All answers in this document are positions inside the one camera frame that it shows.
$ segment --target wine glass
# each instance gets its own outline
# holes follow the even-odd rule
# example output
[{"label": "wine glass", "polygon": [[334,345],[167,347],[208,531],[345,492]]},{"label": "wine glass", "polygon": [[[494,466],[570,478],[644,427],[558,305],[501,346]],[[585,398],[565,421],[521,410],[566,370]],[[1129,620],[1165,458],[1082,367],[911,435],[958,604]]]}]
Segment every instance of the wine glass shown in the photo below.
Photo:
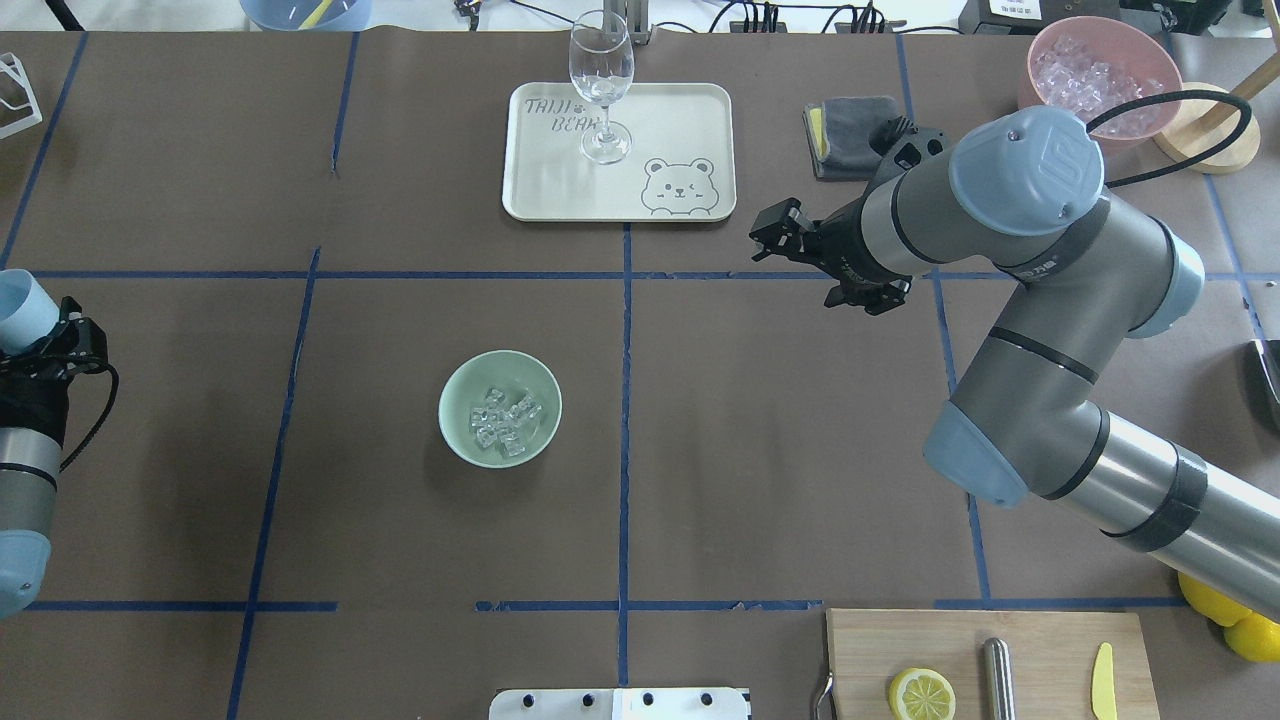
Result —
[{"label": "wine glass", "polygon": [[611,165],[631,152],[631,131],[609,122],[609,105],[627,94],[636,73],[627,22],[609,10],[582,13],[570,32],[568,77],[584,100],[604,109],[604,122],[582,133],[582,154]]}]

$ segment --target green bowl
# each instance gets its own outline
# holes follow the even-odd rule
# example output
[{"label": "green bowl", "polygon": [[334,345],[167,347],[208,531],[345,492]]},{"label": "green bowl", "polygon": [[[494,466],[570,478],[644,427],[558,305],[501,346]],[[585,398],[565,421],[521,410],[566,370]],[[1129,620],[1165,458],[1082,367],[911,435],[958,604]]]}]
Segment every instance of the green bowl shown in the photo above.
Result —
[{"label": "green bowl", "polygon": [[[493,387],[516,400],[527,392],[543,406],[534,429],[522,433],[527,450],[515,457],[499,450],[502,443],[481,448],[471,428],[471,409],[484,406],[485,395]],[[458,457],[480,468],[515,468],[536,457],[556,437],[561,418],[559,383],[536,357],[516,350],[493,350],[476,355],[453,372],[440,391],[439,415],[440,434]]]}]

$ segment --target folded towel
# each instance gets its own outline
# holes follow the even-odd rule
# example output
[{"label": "folded towel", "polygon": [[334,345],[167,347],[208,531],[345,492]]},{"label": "folded towel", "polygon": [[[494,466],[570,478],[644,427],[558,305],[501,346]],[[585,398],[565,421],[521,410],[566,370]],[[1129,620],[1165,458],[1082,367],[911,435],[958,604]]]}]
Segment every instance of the folded towel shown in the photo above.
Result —
[{"label": "folded towel", "polygon": [[867,138],[899,115],[897,100],[884,95],[832,97],[820,105],[805,105],[813,174],[827,181],[870,179],[881,156]]}]

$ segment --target white plastic holder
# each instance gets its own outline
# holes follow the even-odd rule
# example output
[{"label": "white plastic holder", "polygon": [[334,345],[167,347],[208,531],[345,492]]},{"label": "white plastic holder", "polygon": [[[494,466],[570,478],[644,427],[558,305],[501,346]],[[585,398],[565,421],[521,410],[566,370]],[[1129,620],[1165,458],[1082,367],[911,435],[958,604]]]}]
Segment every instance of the white plastic holder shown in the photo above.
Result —
[{"label": "white plastic holder", "polygon": [[489,720],[750,720],[737,688],[580,688],[502,691]]},{"label": "white plastic holder", "polygon": [[0,126],[0,140],[9,137],[15,132],[24,131],[29,127],[38,126],[45,117],[40,113],[40,102],[36,101],[36,92],[31,90],[31,81],[27,79],[27,70],[22,67],[22,60],[18,59],[13,53],[5,53],[0,55],[0,72],[9,76],[19,88],[22,88],[24,97],[18,99],[5,99],[5,95],[0,92],[0,105],[4,105],[10,113],[22,113],[24,110],[31,110],[29,115],[18,118],[8,124]]}]

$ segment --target lemon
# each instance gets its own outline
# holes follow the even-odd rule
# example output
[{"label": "lemon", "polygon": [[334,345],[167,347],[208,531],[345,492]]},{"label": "lemon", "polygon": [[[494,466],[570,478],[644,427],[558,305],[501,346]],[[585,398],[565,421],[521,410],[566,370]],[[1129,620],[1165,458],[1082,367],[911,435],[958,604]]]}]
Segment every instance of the lemon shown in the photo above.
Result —
[{"label": "lemon", "polygon": [[1230,628],[1253,614],[1252,610],[1184,573],[1178,574],[1178,587],[1187,602],[1210,620]]},{"label": "lemon", "polygon": [[1222,637],[1249,662],[1280,662],[1280,625],[1257,612],[1222,630]]},{"label": "lemon", "polygon": [[956,693],[937,671],[908,667],[890,683],[888,705],[897,720],[951,720],[956,714]]}]

